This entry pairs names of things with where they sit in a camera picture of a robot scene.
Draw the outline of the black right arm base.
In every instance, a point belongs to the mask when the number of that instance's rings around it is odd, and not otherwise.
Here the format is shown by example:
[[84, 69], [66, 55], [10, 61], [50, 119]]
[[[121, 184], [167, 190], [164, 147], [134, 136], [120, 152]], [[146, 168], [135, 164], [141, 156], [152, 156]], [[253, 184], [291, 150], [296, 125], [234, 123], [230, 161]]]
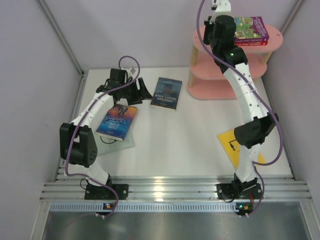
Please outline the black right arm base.
[[257, 200], [262, 196], [262, 188], [258, 183], [257, 177], [254, 177], [250, 181], [241, 181], [236, 174], [234, 174], [233, 180], [230, 183], [217, 184], [216, 190], [218, 199], [225, 202], [240, 199], [249, 200], [251, 197]]

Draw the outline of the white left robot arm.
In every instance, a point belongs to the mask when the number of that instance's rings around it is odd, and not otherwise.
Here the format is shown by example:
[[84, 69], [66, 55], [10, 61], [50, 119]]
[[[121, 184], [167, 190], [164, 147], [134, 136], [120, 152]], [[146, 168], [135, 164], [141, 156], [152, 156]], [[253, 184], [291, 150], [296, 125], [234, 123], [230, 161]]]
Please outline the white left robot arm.
[[122, 142], [138, 113], [135, 107], [152, 99], [143, 78], [133, 68], [113, 68], [88, 106], [70, 123], [59, 128], [60, 156], [66, 161], [65, 175], [81, 176], [96, 186], [103, 199], [113, 194], [110, 175], [96, 161], [104, 153], [98, 144]]

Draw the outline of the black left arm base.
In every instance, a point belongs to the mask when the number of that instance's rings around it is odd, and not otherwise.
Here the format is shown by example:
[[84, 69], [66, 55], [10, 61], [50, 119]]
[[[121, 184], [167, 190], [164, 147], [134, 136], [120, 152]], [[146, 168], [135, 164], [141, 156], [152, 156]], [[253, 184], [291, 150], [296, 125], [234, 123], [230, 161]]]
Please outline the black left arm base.
[[[119, 200], [127, 199], [129, 194], [128, 184], [113, 183], [111, 177], [109, 177], [106, 185], [117, 193]], [[101, 185], [93, 185], [85, 178], [80, 181], [80, 187], [85, 190], [85, 200], [116, 200], [116, 195], [111, 190]]]

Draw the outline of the purple 117-Storey Treehouse book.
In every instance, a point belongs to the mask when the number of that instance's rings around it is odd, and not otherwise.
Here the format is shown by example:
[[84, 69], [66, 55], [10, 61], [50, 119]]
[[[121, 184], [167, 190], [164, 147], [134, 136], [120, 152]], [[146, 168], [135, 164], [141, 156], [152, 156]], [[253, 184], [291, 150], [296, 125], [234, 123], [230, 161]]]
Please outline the purple 117-Storey Treehouse book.
[[267, 42], [270, 38], [261, 16], [235, 17], [234, 22], [236, 43]]

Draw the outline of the red 13-Storey Treehouse book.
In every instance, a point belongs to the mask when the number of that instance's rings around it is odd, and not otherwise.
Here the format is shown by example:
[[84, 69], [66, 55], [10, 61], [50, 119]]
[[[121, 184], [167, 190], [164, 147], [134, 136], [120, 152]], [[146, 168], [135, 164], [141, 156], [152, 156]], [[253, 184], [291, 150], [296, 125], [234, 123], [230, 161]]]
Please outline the red 13-Storey Treehouse book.
[[256, 41], [256, 42], [235, 42], [236, 46], [266, 46], [268, 41]]

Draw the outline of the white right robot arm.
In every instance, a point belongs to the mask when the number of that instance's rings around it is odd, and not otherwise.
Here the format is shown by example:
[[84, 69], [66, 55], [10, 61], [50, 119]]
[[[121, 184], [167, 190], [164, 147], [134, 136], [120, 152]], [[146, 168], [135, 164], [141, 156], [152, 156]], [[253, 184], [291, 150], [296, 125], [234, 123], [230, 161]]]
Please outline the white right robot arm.
[[214, 60], [231, 85], [242, 112], [244, 124], [234, 129], [234, 136], [240, 145], [239, 165], [234, 174], [233, 192], [238, 198], [246, 198], [251, 185], [257, 182], [254, 162], [260, 149], [276, 123], [263, 103], [256, 97], [247, 56], [235, 44], [236, 23], [229, 15], [220, 15], [214, 22], [204, 22], [203, 41], [216, 56]]

